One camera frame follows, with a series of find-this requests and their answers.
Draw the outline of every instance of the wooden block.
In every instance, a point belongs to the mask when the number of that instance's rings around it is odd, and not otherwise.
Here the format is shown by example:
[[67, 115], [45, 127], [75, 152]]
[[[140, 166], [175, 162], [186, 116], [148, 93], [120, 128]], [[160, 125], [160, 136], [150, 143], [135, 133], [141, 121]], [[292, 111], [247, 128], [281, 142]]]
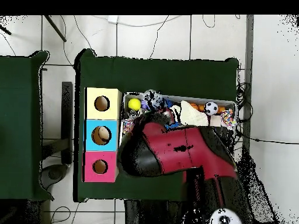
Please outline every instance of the wooden block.
[[119, 120], [86, 120], [86, 151], [117, 151]]
[[86, 88], [87, 119], [119, 120], [122, 93], [118, 89]]
[[83, 169], [83, 182], [115, 182], [119, 173], [116, 165], [116, 152], [85, 152]]

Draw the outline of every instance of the white container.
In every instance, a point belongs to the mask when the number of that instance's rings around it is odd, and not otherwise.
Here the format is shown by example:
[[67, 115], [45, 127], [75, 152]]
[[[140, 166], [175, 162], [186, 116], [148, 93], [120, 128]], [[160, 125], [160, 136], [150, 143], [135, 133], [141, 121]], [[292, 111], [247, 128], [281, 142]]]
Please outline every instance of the white container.
[[[121, 104], [121, 125], [120, 125], [120, 139], [119, 145], [121, 144], [122, 134], [123, 134], [123, 116], [126, 111], [128, 111], [128, 101], [132, 98], [137, 98], [142, 100], [144, 98], [144, 93], [133, 93], [127, 92], [123, 96], [123, 102]], [[213, 99], [201, 99], [201, 98], [191, 98], [191, 97], [182, 97], [182, 96], [170, 96], [162, 94], [163, 98], [169, 99], [172, 102], [180, 103], [182, 100], [185, 100], [188, 103], [195, 103], [197, 105], [205, 105], [207, 102], [214, 102], [220, 107], [225, 107], [225, 109], [232, 109], [234, 112], [234, 118], [238, 115], [238, 106], [233, 101], [226, 101], [226, 100], [213, 100]], [[235, 129], [236, 125], [233, 128], [233, 137], [235, 138]]]

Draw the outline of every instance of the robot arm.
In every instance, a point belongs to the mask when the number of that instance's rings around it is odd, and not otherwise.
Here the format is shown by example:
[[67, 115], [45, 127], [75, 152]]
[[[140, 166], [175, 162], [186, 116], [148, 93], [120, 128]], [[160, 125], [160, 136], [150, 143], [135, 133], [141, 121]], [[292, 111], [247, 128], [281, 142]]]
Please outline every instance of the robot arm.
[[166, 130], [167, 118], [148, 113], [136, 119], [118, 152], [118, 164], [137, 177], [201, 169], [200, 208], [208, 224], [250, 224], [235, 162], [210, 127]]

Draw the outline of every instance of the blue block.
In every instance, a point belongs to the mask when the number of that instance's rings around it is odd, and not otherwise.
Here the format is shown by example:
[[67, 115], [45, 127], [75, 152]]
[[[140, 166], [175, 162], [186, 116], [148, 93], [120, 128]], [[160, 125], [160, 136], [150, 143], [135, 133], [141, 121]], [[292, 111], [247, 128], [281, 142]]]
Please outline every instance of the blue block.
[[[98, 145], [92, 140], [92, 132], [98, 126], [105, 126], [111, 131], [111, 139], [105, 145]], [[117, 120], [86, 120], [86, 151], [117, 151], [118, 127]]]

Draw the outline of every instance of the white ball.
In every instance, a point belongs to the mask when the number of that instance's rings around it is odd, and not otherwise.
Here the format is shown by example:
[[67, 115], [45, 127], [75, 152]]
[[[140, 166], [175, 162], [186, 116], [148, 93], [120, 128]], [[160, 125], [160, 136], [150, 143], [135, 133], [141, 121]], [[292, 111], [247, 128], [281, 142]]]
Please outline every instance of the white ball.
[[223, 208], [214, 211], [209, 224], [242, 224], [242, 222], [234, 211]]
[[204, 111], [207, 115], [212, 116], [218, 112], [218, 106], [214, 102], [207, 102], [204, 105]]

